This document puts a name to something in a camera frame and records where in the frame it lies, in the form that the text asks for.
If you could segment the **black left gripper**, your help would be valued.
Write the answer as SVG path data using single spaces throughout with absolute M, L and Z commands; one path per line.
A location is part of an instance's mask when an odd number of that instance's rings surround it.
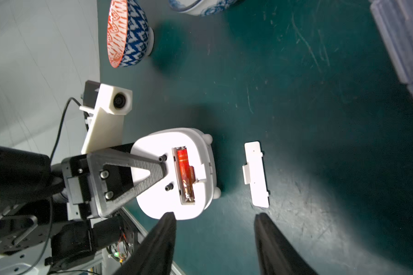
M 113 148 L 64 159 L 61 171 L 69 220 L 87 219 L 89 190 L 93 215 L 111 215 L 164 179 L 166 160 L 166 155 L 134 155 Z

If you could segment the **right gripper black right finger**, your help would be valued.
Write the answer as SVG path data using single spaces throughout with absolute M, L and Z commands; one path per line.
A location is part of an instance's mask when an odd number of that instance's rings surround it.
M 315 275 L 266 213 L 255 216 L 255 246 L 262 275 Z

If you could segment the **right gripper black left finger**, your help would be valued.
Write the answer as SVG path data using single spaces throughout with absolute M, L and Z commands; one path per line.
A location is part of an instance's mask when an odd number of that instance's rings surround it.
M 138 250 L 114 274 L 169 275 L 172 270 L 176 229 L 174 213 L 165 213 Z

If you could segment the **red battery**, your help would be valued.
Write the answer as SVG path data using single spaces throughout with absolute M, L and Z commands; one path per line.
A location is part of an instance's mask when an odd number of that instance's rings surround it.
M 195 202 L 195 194 L 193 191 L 193 184 L 195 182 L 194 169 L 189 164 L 188 151 L 185 147 L 178 148 L 176 153 L 182 184 L 182 201 L 185 204 L 193 204 Z

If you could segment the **white alarm clock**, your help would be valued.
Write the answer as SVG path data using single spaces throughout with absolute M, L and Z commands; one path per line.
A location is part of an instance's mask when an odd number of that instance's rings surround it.
M 155 132 L 138 139 L 132 149 L 137 155 L 166 155 L 167 176 L 137 196 L 141 210 L 150 218 L 159 220 L 165 213 L 174 213 L 177 220 L 191 220 L 206 210 L 221 196 L 217 186 L 213 137 L 194 128 L 174 128 Z M 177 149 L 185 147 L 189 164 L 195 173 L 194 203 L 183 203 L 182 184 Z

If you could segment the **white battery cover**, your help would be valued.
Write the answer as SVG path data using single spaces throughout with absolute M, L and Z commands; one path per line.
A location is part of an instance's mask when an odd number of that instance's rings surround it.
M 252 204 L 256 207 L 269 208 L 263 152 L 259 142 L 244 144 L 246 164 L 242 167 L 244 184 L 250 186 Z

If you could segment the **small screwdriver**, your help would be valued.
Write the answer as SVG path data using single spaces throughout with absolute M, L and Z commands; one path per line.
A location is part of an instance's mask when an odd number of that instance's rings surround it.
M 370 9 L 399 81 L 413 97 L 413 1 L 371 1 Z

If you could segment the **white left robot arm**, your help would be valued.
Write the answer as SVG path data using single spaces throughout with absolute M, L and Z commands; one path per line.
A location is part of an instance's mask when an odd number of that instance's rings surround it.
M 133 154 L 132 144 L 64 159 L 0 147 L 0 253 L 20 256 L 38 244 L 51 271 L 92 260 L 127 242 L 119 209 L 167 176 L 166 155 Z

